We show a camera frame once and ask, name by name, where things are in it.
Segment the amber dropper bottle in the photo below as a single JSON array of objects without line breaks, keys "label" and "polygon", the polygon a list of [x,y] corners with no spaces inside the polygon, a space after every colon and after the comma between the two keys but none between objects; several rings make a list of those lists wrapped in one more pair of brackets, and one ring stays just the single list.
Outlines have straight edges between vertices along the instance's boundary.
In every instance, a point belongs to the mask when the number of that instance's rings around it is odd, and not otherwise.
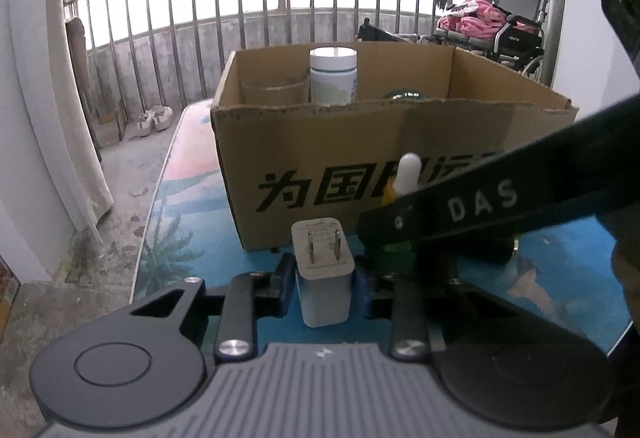
[{"label": "amber dropper bottle", "polygon": [[412,152],[404,154],[398,161],[395,175],[387,180],[383,190],[382,204],[389,205],[405,195],[419,190],[422,169],[421,158]]}]

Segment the dark green round jar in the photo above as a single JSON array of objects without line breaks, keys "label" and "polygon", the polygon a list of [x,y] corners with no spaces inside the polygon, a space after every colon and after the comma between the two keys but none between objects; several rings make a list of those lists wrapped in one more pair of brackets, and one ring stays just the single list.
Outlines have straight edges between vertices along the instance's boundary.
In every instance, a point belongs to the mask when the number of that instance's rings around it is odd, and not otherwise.
[{"label": "dark green round jar", "polygon": [[410,90],[396,90],[391,91],[385,95],[387,100],[411,100],[412,102],[424,102],[427,99],[426,96],[419,92]]}]

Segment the white plug charger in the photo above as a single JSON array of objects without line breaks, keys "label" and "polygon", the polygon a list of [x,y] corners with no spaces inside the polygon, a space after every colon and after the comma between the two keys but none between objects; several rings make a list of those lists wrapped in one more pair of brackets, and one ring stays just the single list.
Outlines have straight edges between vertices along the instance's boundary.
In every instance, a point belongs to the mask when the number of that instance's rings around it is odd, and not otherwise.
[{"label": "white plug charger", "polygon": [[355,259],[341,223],[332,217],[296,221],[291,227],[296,284],[305,325],[339,325],[349,317]]}]

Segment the black folding wheelchair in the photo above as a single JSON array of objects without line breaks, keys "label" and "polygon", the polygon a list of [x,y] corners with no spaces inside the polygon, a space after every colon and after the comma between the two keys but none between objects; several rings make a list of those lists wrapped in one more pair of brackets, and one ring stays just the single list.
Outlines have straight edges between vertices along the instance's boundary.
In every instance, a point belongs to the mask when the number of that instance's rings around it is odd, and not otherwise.
[{"label": "black folding wheelchair", "polygon": [[487,0],[510,16],[492,41],[467,38],[461,34],[438,35],[436,42],[456,45],[484,56],[536,81],[544,64],[544,22],[549,0]]}]

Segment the pink clothes pile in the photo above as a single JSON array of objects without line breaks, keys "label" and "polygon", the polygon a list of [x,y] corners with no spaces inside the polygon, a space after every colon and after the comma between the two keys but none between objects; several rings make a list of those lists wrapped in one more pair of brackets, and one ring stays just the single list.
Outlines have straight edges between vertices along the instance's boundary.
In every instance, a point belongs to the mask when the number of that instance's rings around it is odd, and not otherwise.
[{"label": "pink clothes pile", "polygon": [[467,38],[492,41],[508,24],[510,14],[487,0],[465,0],[446,10],[437,23],[438,35],[461,34]]}]

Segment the brown cardboard box with print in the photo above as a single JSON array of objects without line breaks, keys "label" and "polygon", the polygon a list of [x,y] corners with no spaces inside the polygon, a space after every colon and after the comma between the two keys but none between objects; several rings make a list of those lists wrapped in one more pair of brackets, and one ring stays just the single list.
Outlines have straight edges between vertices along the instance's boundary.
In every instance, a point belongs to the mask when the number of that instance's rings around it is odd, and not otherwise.
[{"label": "brown cardboard box with print", "polygon": [[[245,76],[308,76],[307,45],[237,50],[212,105],[218,162],[242,247],[284,247],[296,221],[336,218],[353,232],[382,202],[406,153],[422,185],[571,125],[570,99],[450,45],[359,42],[356,99],[345,106],[250,106]],[[410,90],[424,102],[387,100]]]}]

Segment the pair of white shoes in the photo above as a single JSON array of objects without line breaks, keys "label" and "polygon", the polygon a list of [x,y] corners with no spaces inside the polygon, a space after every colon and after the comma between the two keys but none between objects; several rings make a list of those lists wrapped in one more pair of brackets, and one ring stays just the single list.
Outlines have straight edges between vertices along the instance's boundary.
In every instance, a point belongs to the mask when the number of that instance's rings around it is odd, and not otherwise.
[{"label": "pair of white shoes", "polygon": [[140,137],[149,136],[153,131],[164,132],[171,125],[174,110],[168,106],[154,106],[143,111],[137,118],[136,128]]}]

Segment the white curtain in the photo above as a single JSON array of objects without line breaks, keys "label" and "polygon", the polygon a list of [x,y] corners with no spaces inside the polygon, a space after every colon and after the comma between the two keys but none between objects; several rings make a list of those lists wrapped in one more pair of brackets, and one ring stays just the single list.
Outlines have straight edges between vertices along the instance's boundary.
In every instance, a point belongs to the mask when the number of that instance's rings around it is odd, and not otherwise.
[{"label": "white curtain", "polygon": [[63,0],[9,0],[18,83],[36,142],[77,230],[98,231],[113,206],[75,81]]}]

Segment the white supplement bottle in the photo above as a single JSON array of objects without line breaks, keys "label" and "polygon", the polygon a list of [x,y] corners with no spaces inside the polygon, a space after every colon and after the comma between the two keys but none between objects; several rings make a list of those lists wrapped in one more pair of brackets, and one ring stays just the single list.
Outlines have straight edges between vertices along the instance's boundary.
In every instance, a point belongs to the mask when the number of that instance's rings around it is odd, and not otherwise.
[{"label": "white supplement bottle", "polygon": [[357,50],[323,46],[309,52],[310,101],[320,106],[345,106],[356,97]]}]

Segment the metal balcony railing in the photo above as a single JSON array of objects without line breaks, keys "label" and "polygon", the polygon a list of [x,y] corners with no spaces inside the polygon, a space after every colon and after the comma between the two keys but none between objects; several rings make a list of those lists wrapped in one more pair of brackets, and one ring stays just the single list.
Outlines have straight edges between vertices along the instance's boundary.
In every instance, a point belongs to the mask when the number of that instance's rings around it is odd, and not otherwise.
[{"label": "metal balcony railing", "polygon": [[182,109],[213,95],[235,50],[356,38],[370,22],[431,35],[454,0],[64,0],[84,24],[90,105],[132,119],[158,104]]}]

